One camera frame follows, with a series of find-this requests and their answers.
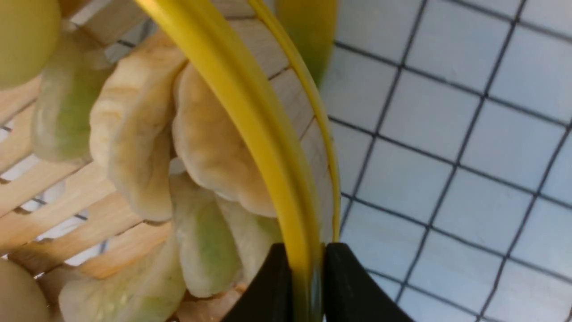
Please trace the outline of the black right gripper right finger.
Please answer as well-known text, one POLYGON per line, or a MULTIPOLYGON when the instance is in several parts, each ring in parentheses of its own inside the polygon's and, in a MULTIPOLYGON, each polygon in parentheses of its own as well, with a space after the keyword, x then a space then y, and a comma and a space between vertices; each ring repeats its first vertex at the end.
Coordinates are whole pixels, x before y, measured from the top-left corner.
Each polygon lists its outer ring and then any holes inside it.
POLYGON ((412 321, 370 277, 347 244, 327 244, 324 277, 328 322, 412 321))

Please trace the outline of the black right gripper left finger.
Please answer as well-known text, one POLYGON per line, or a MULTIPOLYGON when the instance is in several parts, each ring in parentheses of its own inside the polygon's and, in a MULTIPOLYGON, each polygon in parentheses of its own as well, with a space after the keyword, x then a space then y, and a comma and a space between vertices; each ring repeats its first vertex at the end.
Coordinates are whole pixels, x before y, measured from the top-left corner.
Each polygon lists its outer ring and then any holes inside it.
POLYGON ((291 322, 292 277, 283 243, 274 243, 259 272, 223 322, 291 322))

